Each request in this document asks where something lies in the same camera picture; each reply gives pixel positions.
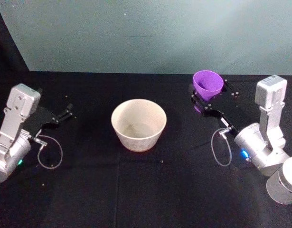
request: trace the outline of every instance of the wall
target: wall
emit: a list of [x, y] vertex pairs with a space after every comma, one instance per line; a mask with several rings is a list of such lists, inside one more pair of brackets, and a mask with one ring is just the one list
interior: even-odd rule
[[292, 75], [292, 0], [0, 0], [30, 70]]

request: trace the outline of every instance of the white cable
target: white cable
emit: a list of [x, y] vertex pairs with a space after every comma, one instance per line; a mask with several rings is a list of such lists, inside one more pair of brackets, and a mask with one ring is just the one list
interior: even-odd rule
[[59, 144], [59, 142], [58, 142], [56, 139], [54, 139], [54, 138], [52, 138], [52, 137], [50, 137], [50, 136], [40, 134], [38, 137], [45, 137], [45, 138], [48, 138], [48, 139], [54, 140], [54, 141], [57, 143], [57, 145], [59, 146], [59, 148], [60, 148], [60, 161], [59, 161], [59, 163], [58, 163], [56, 166], [48, 167], [48, 166], [44, 165], [44, 164], [40, 161], [40, 158], [39, 158], [39, 157], [40, 157], [40, 153], [41, 153], [41, 151], [42, 151], [42, 148], [39, 149], [39, 152], [38, 152], [38, 154], [37, 154], [37, 160], [38, 160], [39, 164], [40, 164], [42, 167], [44, 167], [44, 168], [46, 168], [46, 169], [48, 169], [48, 170], [56, 169], [58, 166], [60, 166], [60, 164], [61, 164], [61, 162], [62, 162], [63, 151], [62, 151], [61, 145]]
[[221, 130], [224, 130], [224, 129], [225, 129], [225, 128], [219, 128], [219, 129], [217, 129], [217, 130], [213, 133], [213, 135], [212, 135], [212, 137], [211, 137], [211, 149], [212, 149], [212, 153], [213, 153], [213, 156], [214, 156], [214, 159], [216, 160], [216, 162], [217, 162], [220, 166], [224, 166], [224, 167], [226, 167], [226, 166], [230, 165], [230, 163], [231, 163], [231, 161], [232, 161], [232, 153], [231, 153], [230, 145], [229, 145], [229, 142], [228, 142], [227, 138], [225, 138], [225, 141], [226, 141], [227, 146], [228, 146], [228, 149], [229, 149], [229, 162], [228, 162], [226, 165], [220, 163], [220, 162], [217, 160], [216, 154], [215, 154], [214, 149], [213, 149], [213, 138], [214, 138], [215, 134], [216, 134], [218, 131], [221, 131]]

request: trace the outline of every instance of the black tablecloth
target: black tablecloth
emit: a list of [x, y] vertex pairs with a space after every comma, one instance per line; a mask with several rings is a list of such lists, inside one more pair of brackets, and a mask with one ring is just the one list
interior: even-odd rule
[[[240, 107], [255, 122], [255, 86], [264, 77], [223, 76], [240, 91]], [[292, 76], [285, 78], [281, 128], [292, 156]], [[0, 126], [9, 91], [18, 83], [41, 87], [40, 105], [55, 113], [73, 103], [77, 117], [43, 132], [63, 147], [59, 168], [42, 168], [39, 146], [32, 145], [0, 184], [0, 227], [291, 228], [292, 205], [269, 197], [267, 177], [241, 158], [233, 138], [232, 164], [216, 164], [210, 138], [220, 124], [195, 112], [191, 82], [192, 75], [0, 73]], [[113, 109], [133, 98], [152, 100], [167, 115], [157, 144], [140, 154], [121, 145], [110, 121]], [[58, 148], [48, 142], [42, 159], [57, 162]], [[217, 146], [225, 147], [222, 141]], [[227, 162], [227, 152], [218, 157]]]

